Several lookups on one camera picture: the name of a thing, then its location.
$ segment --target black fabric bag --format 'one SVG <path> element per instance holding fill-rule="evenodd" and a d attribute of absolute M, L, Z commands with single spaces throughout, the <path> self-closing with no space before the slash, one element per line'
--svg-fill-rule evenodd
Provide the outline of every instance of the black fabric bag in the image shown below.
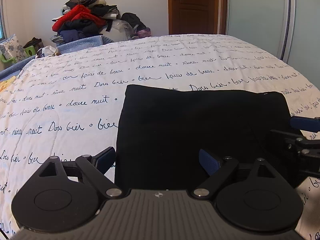
<path fill-rule="evenodd" d="M 33 46 L 35 48 L 35 51 L 38 51 L 40 48 L 43 48 L 44 45 L 42 43 L 41 39 L 37 39 L 36 37 L 33 37 L 31 41 L 28 41 L 23 48 L 26 49 L 30 46 Z"/>
<path fill-rule="evenodd" d="M 122 21 L 126 21 L 130 24 L 130 26 L 133 28 L 134 32 L 144 30 L 147 27 L 140 21 L 139 17 L 136 16 L 134 13 L 124 13 L 121 16 Z"/>
<path fill-rule="evenodd" d="M 88 6 L 94 2 L 96 2 L 97 0 L 70 0 L 68 2 L 66 2 L 66 5 L 69 6 L 71 9 L 78 5 L 78 4 L 81 4 L 83 6 Z"/>
<path fill-rule="evenodd" d="M 187 91 L 128 85 L 116 142 L 115 184 L 193 190 L 207 178 L 199 150 L 241 163 L 265 158 L 284 178 L 277 155 L 265 150 L 271 129 L 301 134 L 278 92 Z"/>

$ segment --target window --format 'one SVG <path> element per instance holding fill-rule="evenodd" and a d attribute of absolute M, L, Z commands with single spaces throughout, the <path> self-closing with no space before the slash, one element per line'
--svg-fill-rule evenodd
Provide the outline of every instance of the window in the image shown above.
<path fill-rule="evenodd" d="M 3 15 L 3 0 L 0 0 L 0 42 L 6 39 Z"/>

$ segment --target bed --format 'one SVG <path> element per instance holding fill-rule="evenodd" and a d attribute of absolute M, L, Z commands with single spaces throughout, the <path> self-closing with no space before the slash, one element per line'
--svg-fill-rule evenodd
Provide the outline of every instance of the bed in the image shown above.
<path fill-rule="evenodd" d="M 302 74 L 231 36 L 149 37 L 33 59 L 0 93 L 0 228 L 7 235 L 18 230 L 10 208 L 14 195 L 49 156 L 74 160 L 116 146 L 128 84 L 278 91 L 291 115 L 320 116 L 320 91 Z M 113 180 L 114 168 L 106 176 Z M 312 212 L 320 205 L 315 181 L 297 188 L 305 206 L 296 230 L 306 239 L 319 234 L 319 215 Z"/>

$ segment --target pillow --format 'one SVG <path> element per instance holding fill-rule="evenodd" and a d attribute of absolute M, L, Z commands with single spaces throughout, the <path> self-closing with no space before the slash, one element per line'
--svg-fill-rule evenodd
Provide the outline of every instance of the pillow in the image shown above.
<path fill-rule="evenodd" d="M 14 57 L 17 62 L 28 57 L 15 34 L 0 44 L 0 50 L 6 59 Z"/>

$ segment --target door frame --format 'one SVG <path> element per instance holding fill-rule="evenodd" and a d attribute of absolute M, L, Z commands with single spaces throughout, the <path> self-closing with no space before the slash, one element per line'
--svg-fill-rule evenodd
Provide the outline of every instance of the door frame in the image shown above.
<path fill-rule="evenodd" d="M 228 0 L 214 0 L 214 33 L 225 34 L 227 23 L 227 5 Z M 169 35 L 172 33 L 172 3 L 173 0 L 168 0 L 168 24 Z"/>

